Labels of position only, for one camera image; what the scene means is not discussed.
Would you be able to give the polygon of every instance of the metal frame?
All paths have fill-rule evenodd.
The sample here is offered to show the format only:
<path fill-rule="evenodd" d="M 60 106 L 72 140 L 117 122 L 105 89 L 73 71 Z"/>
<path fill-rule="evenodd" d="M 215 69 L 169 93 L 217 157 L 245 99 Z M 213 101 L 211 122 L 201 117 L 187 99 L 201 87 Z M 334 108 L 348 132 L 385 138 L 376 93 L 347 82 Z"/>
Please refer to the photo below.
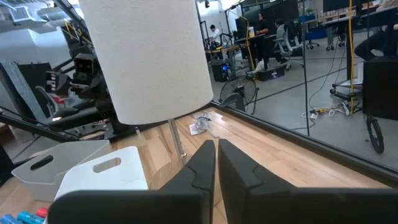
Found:
<path fill-rule="evenodd" d="M 348 167 L 356 172 L 368 176 L 390 187 L 398 187 L 398 171 L 383 164 L 370 161 L 364 157 L 350 153 L 344 149 L 332 146 L 315 138 L 289 130 L 277 124 L 263 121 L 241 111 L 222 108 L 218 102 L 212 101 L 208 107 L 215 107 L 225 113 L 242 119 L 271 134 L 284 138 L 300 147 L 308 149 L 338 164 Z"/>
<path fill-rule="evenodd" d="M 6 116 L 4 114 L 0 114 L 0 122 L 4 124 L 8 124 L 10 126 L 13 126 L 15 128 L 19 128 L 25 131 L 28 131 L 30 133 L 37 134 L 39 136 L 43 136 L 49 139 L 53 139 L 54 141 L 58 142 L 71 142 L 71 141 L 79 141 L 78 138 L 74 138 L 72 136 L 66 136 L 59 134 L 55 131 L 41 128 L 35 124 L 26 122 L 26 121 L 21 121 L 19 119 L 12 118 L 10 116 Z"/>

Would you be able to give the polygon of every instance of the yellow cable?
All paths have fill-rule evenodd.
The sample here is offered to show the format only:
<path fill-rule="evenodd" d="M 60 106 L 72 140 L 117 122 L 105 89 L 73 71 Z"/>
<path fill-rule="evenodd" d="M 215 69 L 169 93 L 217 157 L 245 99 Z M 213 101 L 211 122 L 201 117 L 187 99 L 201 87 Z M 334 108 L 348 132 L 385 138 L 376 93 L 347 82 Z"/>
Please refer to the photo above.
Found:
<path fill-rule="evenodd" d="M 233 14 L 235 14 L 235 15 L 239 16 L 240 18 L 246 20 L 246 23 L 247 23 L 247 27 L 246 27 L 246 47 L 248 48 L 248 51 L 249 51 L 250 66 L 251 66 L 252 70 L 255 71 L 256 68 L 254 68 L 254 63 L 253 63 L 253 61 L 252 61 L 253 58 L 251 57 L 251 51 L 250 51 L 250 46 L 249 46 L 249 21 L 248 21 L 248 19 L 246 19 L 245 17 L 240 16 L 240 15 L 236 14 L 236 13 L 233 12 L 233 11 L 229 11 L 229 12 L 232 12 Z"/>
<path fill-rule="evenodd" d="M 68 22 L 65 21 L 65 26 L 67 27 L 67 31 L 68 31 L 68 33 L 69 33 L 69 36 L 70 36 L 70 38 L 73 40 L 73 36 L 72 36 L 72 34 L 70 33 L 70 30 L 69 30 L 69 26 L 68 26 L 68 25 L 69 25 Z"/>
<path fill-rule="evenodd" d="M 349 0 L 349 19 L 348 19 L 348 36 L 349 36 L 349 46 L 351 49 L 351 95 L 354 93 L 354 45 L 353 45 L 353 0 Z M 351 97 L 351 114 L 354 113 L 354 98 Z"/>

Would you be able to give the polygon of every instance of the metal rod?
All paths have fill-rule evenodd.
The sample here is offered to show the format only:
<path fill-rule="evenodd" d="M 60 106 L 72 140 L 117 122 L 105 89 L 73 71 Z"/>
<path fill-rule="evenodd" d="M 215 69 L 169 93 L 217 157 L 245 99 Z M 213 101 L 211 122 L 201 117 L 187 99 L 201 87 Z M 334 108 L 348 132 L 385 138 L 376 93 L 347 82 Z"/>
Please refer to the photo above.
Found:
<path fill-rule="evenodd" d="M 307 135 L 310 136 L 310 124 L 308 120 L 308 81 L 307 81 L 307 63 L 305 59 L 305 35 L 307 34 L 305 26 L 305 2 L 303 1 L 303 23 L 302 23 L 302 43 L 303 44 L 303 69 L 304 69 L 304 84 L 305 84 L 305 120 L 307 123 Z"/>
<path fill-rule="evenodd" d="M 170 131 L 172 132 L 172 137 L 174 141 L 175 150 L 178 155 L 178 160 L 180 161 L 181 166 L 184 166 L 187 163 L 186 160 L 184 159 L 184 157 L 187 156 L 187 153 L 185 153 L 184 150 L 182 149 L 180 136 L 178 135 L 177 125 L 175 124 L 174 119 L 169 120 L 169 126 L 170 126 Z"/>
<path fill-rule="evenodd" d="M 73 138 L 69 136 L 64 136 L 62 134 L 56 133 L 55 131 L 51 131 L 45 128 L 41 128 L 37 125 L 34 125 L 32 123 L 28 123 L 26 121 L 20 121 L 18 119 L 8 117 L 4 114 L 0 114 L 0 122 L 4 124 L 8 124 L 10 126 L 13 126 L 15 128 L 19 128 L 25 131 L 28 131 L 30 133 L 37 134 L 39 136 L 43 136 L 49 139 L 53 139 L 54 141 L 57 142 L 71 142 L 71 141 L 79 141 L 78 138 Z"/>

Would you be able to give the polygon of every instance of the person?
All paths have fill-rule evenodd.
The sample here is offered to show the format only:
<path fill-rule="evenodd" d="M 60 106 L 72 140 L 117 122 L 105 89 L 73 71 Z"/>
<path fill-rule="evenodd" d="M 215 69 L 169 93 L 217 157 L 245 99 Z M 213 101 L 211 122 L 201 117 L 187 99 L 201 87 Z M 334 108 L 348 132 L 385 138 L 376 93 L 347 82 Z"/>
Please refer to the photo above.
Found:
<path fill-rule="evenodd" d="M 259 22 L 260 22 L 260 30 L 256 31 L 256 35 L 268 34 L 269 32 L 268 23 L 265 20 L 262 12 L 259 12 Z"/>
<path fill-rule="evenodd" d="M 376 10 L 379 11 L 392 6 L 398 6 L 398 0 L 383 0 Z M 395 55 L 397 53 L 396 48 L 392 47 L 394 45 L 392 43 L 393 32 L 391 27 L 383 26 L 382 30 L 360 43 L 354 50 L 355 54 L 364 60 L 371 60 L 376 57 L 371 50 L 380 50 L 384 55 Z"/>
<path fill-rule="evenodd" d="M 214 26 L 214 25 L 211 25 L 210 29 L 213 32 L 213 35 L 211 35 L 211 37 L 210 37 L 210 42 L 216 42 L 216 43 L 218 43 L 217 45 L 220 45 L 220 43 L 221 43 L 220 30 L 216 29 L 216 26 Z"/>
<path fill-rule="evenodd" d="M 276 26 L 276 39 L 281 39 L 281 38 L 285 38 L 285 21 L 283 19 L 277 19 L 275 21 L 275 26 Z M 283 40 L 281 43 L 281 46 L 286 46 L 285 41 Z M 281 64 L 287 62 L 287 59 L 285 57 L 283 57 L 280 53 L 278 53 L 278 51 L 280 51 L 280 47 L 279 44 L 276 43 L 275 47 L 274 47 L 274 51 L 276 52 L 275 54 L 275 59 L 277 60 L 277 62 L 280 62 Z"/>
<path fill-rule="evenodd" d="M 210 29 L 212 31 L 211 37 L 209 37 L 210 45 L 213 46 L 214 48 L 217 48 L 221 46 L 221 38 L 220 38 L 220 30 L 216 29 L 216 26 L 211 25 Z M 222 53 L 217 53 L 216 59 L 223 59 L 223 54 Z"/>
<path fill-rule="evenodd" d="M 268 34 L 269 26 L 262 12 L 259 12 L 259 30 L 256 31 L 256 35 Z M 257 52 L 259 61 L 264 61 L 264 69 L 268 69 L 268 55 L 267 55 L 267 43 L 264 38 L 257 40 Z"/>

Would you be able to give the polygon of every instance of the black box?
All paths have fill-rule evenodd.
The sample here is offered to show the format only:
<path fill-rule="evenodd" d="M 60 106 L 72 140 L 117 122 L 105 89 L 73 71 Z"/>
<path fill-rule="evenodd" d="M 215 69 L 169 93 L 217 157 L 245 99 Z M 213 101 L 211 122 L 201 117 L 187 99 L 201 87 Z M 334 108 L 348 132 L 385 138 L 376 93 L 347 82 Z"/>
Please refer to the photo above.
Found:
<path fill-rule="evenodd" d="M 276 67 L 269 67 L 264 72 L 258 72 L 257 79 L 260 81 L 267 81 L 284 75 L 285 75 L 285 67 L 283 65 L 279 65 Z"/>
<path fill-rule="evenodd" d="M 363 113 L 398 120 L 398 57 L 364 63 Z"/>
<path fill-rule="evenodd" d="M 225 82 L 228 80 L 228 67 L 225 63 L 211 65 L 213 71 L 214 80 L 216 82 Z"/>

